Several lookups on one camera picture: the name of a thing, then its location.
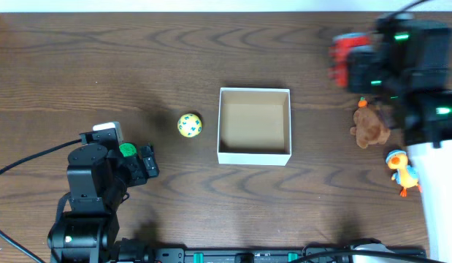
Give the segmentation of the yellow letter ball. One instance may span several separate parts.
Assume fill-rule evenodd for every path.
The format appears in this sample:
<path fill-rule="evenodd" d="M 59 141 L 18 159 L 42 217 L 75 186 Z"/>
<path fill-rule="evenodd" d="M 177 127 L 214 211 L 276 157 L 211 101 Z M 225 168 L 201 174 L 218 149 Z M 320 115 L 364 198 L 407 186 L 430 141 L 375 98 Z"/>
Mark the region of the yellow letter ball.
<path fill-rule="evenodd" d="M 193 113 L 182 115 L 177 122 L 177 130 L 184 137 L 195 137 L 202 131 L 201 118 Z"/>

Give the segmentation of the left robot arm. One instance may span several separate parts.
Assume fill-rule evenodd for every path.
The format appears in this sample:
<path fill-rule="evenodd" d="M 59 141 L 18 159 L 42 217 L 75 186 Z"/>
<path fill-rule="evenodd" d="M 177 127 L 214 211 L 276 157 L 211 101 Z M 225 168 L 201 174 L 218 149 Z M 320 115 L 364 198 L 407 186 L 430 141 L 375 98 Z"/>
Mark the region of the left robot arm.
<path fill-rule="evenodd" d="M 68 156 L 69 193 L 58 202 L 47 244 L 52 262 L 154 262 L 153 249 L 136 240 L 116 239 L 117 210 L 130 187 L 160 171 L 153 147 L 124 142 L 117 121 L 93 126 Z"/>

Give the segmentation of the green ribbed disc toy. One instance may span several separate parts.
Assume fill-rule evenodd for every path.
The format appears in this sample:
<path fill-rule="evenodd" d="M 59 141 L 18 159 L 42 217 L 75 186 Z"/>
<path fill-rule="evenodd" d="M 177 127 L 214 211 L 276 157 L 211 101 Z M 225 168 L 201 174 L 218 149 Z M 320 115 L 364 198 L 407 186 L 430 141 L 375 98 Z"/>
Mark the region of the green ribbed disc toy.
<path fill-rule="evenodd" d="M 119 145 L 119 150 L 124 157 L 131 157 L 137 155 L 137 148 L 130 142 L 125 142 Z"/>

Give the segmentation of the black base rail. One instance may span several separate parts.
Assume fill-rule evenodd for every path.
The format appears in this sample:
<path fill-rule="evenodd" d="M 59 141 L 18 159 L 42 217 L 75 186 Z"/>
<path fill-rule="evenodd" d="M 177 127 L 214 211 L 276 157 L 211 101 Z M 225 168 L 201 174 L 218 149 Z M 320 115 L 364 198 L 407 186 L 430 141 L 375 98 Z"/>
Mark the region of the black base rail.
<path fill-rule="evenodd" d="M 422 248 L 386 247 L 374 239 L 346 246 L 310 243 L 303 248 L 186 248 L 124 239 L 115 243 L 108 262 L 260 263 L 293 262 L 302 257 L 309 257 L 310 262 L 401 262 L 402 256 L 427 260 Z"/>

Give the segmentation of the red toy car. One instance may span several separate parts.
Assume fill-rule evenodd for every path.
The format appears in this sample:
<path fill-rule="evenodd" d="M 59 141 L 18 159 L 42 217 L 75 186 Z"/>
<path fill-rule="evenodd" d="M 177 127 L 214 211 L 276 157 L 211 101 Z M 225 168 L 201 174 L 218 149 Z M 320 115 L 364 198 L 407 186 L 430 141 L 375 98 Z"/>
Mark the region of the red toy car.
<path fill-rule="evenodd" d="M 329 57 L 332 60 L 329 77 L 340 88 L 347 88 L 349 84 L 348 56 L 356 47 L 369 47 L 370 40 L 366 33 L 355 32 L 341 34 L 332 39 Z"/>

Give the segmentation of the white cardboard box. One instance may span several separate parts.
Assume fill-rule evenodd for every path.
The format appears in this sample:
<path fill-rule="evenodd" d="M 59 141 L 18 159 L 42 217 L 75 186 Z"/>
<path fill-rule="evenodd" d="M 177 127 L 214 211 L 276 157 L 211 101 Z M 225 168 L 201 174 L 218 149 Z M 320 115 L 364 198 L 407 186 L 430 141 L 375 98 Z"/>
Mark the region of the white cardboard box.
<path fill-rule="evenodd" d="M 219 164 L 285 166 L 292 155 L 291 128 L 288 89 L 220 89 Z"/>

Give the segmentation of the orange plush duck toy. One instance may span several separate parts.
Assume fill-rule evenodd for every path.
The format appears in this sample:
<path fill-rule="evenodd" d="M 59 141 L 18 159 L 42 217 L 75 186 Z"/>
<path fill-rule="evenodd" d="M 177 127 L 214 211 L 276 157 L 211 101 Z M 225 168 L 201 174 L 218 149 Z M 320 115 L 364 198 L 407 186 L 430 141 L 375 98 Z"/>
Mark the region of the orange plush duck toy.
<path fill-rule="evenodd" d="M 414 167 L 409 163 L 407 153 L 403 150 L 393 150 L 388 153 L 386 157 L 386 164 L 389 169 L 395 170 L 391 179 L 402 187 L 399 195 L 401 197 L 407 196 L 407 190 L 415 187 L 422 192 L 419 183 L 419 175 Z"/>

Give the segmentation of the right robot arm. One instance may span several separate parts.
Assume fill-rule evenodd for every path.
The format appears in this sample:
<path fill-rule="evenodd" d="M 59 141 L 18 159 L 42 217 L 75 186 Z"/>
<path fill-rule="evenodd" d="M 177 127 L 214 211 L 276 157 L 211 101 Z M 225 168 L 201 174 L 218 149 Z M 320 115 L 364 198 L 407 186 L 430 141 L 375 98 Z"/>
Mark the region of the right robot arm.
<path fill-rule="evenodd" d="M 452 28 L 395 12 L 378 18 L 375 32 L 382 36 L 377 50 L 350 49 L 347 88 L 394 108 L 423 189 L 430 256 L 452 262 Z"/>

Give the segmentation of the brown plush bear toy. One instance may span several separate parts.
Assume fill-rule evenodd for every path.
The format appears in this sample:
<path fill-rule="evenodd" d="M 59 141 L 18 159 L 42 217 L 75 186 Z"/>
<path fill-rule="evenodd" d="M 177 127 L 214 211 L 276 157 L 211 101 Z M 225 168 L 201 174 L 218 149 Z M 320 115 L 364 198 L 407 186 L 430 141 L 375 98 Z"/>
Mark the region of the brown plush bear toy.
<path fill-rule="evenodd" d="M 384 145 L 391 135 L 390 128 L 378 114 L 378 108 L 369 104 L 364 97 L 358 101 L 353 122 L 354 126 L 350 128 L 350 134 L 355 137 L 356 144 L 362 149 L 369 145 Z"/>

